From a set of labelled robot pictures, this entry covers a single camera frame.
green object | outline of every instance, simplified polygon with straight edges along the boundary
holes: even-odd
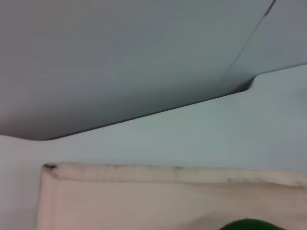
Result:
[[[220,230],[285,230],[257,219],[242,219],[227,224]]]

